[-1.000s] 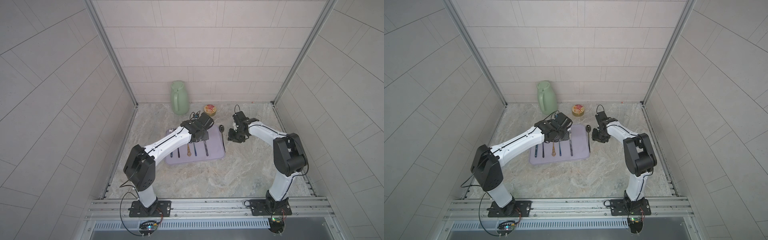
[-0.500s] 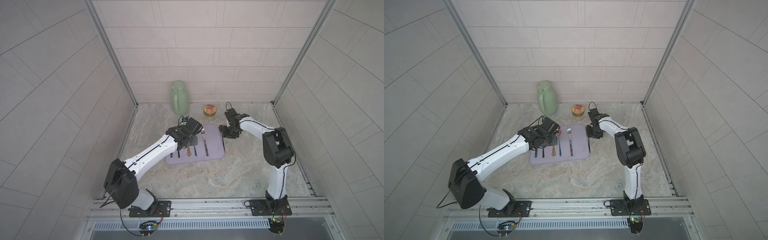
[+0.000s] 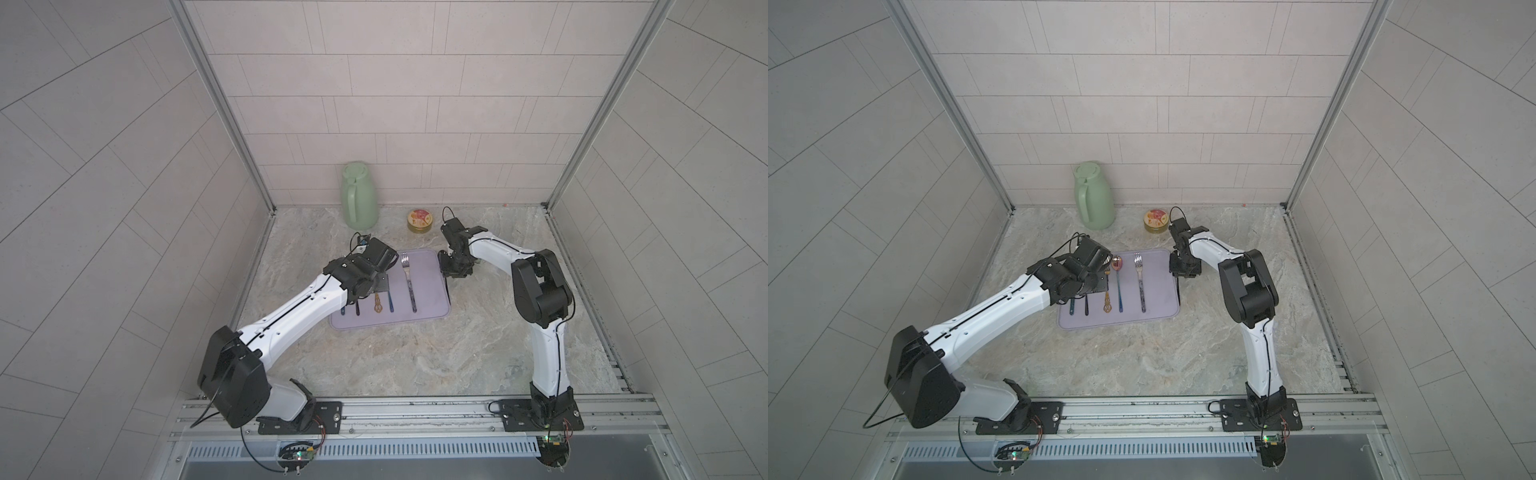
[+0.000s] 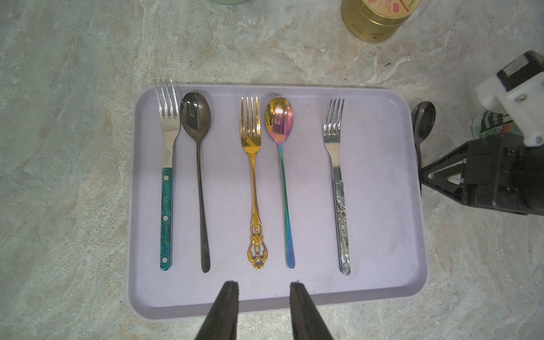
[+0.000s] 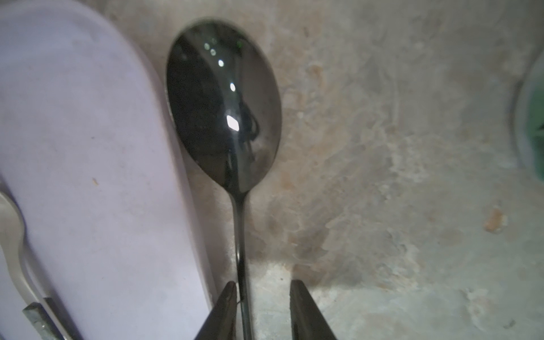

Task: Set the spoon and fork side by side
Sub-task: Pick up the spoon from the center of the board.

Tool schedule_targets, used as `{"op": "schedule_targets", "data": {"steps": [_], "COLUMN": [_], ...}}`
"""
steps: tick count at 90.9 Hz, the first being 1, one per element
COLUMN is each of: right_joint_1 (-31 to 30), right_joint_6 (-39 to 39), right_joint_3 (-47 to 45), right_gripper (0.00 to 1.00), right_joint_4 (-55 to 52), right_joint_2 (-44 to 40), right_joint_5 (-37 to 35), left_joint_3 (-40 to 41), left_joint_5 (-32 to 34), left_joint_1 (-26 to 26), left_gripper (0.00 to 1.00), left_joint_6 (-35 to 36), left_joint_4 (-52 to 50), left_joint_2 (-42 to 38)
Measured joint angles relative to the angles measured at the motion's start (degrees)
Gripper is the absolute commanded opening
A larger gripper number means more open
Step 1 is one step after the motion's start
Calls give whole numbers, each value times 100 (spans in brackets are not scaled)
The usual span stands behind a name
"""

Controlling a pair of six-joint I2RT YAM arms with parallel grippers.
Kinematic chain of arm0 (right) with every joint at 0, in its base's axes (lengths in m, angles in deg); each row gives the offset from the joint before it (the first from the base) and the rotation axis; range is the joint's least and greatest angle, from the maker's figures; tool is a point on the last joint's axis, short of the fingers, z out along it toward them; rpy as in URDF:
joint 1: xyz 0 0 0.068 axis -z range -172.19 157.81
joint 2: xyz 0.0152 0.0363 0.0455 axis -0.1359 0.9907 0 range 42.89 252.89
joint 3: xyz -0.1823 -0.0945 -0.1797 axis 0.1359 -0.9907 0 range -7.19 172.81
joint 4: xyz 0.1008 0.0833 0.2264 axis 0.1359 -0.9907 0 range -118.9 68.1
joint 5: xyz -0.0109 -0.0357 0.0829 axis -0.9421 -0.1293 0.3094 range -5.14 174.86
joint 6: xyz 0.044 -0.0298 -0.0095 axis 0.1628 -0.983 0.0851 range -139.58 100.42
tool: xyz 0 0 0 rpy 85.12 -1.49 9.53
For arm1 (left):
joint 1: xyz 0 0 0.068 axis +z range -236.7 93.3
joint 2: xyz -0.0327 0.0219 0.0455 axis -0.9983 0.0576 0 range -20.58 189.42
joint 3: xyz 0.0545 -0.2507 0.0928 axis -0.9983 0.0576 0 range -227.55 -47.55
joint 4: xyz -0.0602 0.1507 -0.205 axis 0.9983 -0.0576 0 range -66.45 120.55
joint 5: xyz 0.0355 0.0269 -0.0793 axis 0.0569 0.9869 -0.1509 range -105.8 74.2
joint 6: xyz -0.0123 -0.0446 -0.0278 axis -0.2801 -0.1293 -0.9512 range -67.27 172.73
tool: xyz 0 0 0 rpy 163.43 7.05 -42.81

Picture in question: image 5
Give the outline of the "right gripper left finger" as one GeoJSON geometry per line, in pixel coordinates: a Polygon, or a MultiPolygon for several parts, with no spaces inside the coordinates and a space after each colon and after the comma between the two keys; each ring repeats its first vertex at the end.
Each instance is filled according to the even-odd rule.
{"type": "Polygon", "coordinates": [[[233,340],[235,339],[237,316],[237,285],[229,281],[217,303],[203,323],[195,340],[233,340]]]}

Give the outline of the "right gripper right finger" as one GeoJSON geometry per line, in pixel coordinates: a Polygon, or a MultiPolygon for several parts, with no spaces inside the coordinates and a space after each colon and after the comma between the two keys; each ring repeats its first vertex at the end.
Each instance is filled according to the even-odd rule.
{"type": "Polygon", "coordinates": [[[290,283],[290,317],[295,340],[337,340],[302,280],[290,283]]]}

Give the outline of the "lilac plastic tray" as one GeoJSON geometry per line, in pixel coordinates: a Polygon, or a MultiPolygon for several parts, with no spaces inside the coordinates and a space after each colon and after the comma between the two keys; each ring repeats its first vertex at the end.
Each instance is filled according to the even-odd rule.
{"type": "Polygon", "coordinates": [[[77,1],[1,6],[1,182],[81,339],[196,337],[210,267],[164,87],[77,1]]]}

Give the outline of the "black spoon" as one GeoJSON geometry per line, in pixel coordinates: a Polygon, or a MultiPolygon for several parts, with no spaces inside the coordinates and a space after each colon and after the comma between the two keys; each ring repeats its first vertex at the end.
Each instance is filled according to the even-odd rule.
{"type": "Polygon", "coordinates": [[[166,88],[186,151],[232,201],[243,335],[252,339],[245,201],[279,150],[282,105],[275,75],[248,35],[226,21],[204,18],[175,39],[166,88]]]}

